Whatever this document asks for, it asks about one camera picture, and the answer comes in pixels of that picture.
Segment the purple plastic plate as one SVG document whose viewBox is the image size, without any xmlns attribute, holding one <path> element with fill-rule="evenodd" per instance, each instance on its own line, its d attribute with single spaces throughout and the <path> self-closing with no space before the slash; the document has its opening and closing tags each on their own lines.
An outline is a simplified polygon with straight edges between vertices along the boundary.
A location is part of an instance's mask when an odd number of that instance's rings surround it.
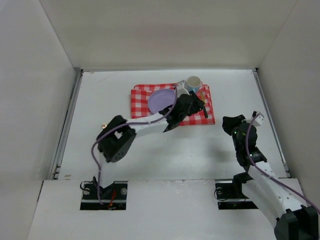
<svg viewBox="0 0 320 240">
<path fill-rule="evenodd" d="M 175 102 L 176 94 L 172 89 L 159 89 L 153 92 L 147 100 L 148 109 L 152 114 L 162 111 Z"/>
</svg>

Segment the light blue mug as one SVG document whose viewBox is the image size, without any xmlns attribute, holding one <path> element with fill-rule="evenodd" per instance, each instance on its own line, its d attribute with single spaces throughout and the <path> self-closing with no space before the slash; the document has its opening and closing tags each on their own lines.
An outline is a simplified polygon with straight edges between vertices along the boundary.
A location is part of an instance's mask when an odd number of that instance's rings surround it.
<svg viewBox="0 0 320 240">
<path fill-rule="evenodd" d="M 186 80 L 187 83 L 187 90 L 189 92 L 193 91 L 195 94 L 200 90 L 202 87 L 202 81 L 197 76 L 190 76 Z"/>
</svg>

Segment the red white checkered cloth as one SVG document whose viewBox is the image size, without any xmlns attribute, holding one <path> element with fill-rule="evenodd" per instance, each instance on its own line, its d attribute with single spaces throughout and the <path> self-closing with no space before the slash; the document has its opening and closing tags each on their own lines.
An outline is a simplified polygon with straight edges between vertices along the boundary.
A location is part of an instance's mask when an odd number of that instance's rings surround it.
<svg viewBox="0 0 320 240">
<path fill-rule="evenodd" d="M 160 89 L 174 89 L 174 83 L 162 84 L 137 84 L 131 89 L 130 107 L 131 117 L 133 119 L 147 117 L 152 115 L 148 107 L 148 99 L 151 94 Z M 196 94 L 201 100 L 204 100 L 205 110 L 208 118 L 205 117 L 203 111 L 200 111 L 192 116 L 187 116 L 180 126 L 190 125 L 214 125 L 215 115 L 211 98 L 210 87 L 207 84 L 201 84 L 200 90 Z"/>
</svg>

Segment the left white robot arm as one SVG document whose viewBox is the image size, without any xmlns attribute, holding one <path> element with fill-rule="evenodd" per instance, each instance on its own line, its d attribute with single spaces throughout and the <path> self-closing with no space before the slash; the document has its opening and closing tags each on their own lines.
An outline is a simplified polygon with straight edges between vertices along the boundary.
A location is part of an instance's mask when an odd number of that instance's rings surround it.
<svg viewBox="0 0 320 240">
<path fill-rule="evenodd" d="M 115 116 L 97 136 L 91 147 L 91 155 L 98 167 L 95 176 L 96 187 L 104 189 L 108 184 L 102 178 L 103 164 L 94 155 L 94 150 L 104 156 L 106 163 L 116 163 L 129 151 L 136 138 L 153 133 L 165 133 L 177 128 L 186 117 L 203 110 L 205 103 L 191 91 L 175 98 L 173 104 L 159 112 L 135 119 L 125 119 Z"/>
</svg>

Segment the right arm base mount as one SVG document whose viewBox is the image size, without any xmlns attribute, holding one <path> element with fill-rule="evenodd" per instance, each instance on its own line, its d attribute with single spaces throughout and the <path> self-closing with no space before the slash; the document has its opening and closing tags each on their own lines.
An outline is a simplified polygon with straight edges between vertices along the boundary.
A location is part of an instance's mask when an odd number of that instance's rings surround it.
<svg viewBox="0 0 320 240">
<path fill-rule="evenodd" d="M 246 173 L 236 174 L 232 180 L 215 181 L 214 197 L 219 210 L 254 210 L 258 207 L 242 192 L 242 184 L 252 178 Z"/>
</svg>

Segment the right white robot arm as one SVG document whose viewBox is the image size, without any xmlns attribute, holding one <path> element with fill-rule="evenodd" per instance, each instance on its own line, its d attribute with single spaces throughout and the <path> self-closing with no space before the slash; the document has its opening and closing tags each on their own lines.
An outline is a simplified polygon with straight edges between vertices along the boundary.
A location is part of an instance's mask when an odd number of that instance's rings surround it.
<svg viewBox="0 0 320 240">
<path fill-rule="evenodd" d="M 257 111 L 224 116 L 222 128 L 232 137 L 237 162 L 244 172 L 233 177 L 235 191 L 249 198 L 273 227 L 277 240 L 318 240 L 319 208 L 292 187 L 279 181 L 257 147 L 257 127 L 264 116 Z"/>
</svg>

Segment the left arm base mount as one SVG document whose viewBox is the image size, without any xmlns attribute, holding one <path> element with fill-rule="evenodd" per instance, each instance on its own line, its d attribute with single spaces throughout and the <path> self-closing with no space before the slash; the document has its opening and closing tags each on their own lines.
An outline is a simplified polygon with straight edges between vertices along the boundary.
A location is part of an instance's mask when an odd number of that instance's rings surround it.
<svg viewBox="0 0 320 240">
<path fill-rule="evenodd" d="M 127 181 L 114 181 L 111 185 L 100 186 L 100 201 L 98 199 L 97 179 L 80 183 L 82 190 L 80 210 L 82 211 L 124 211 L 127 208 Z"/>
</svg>

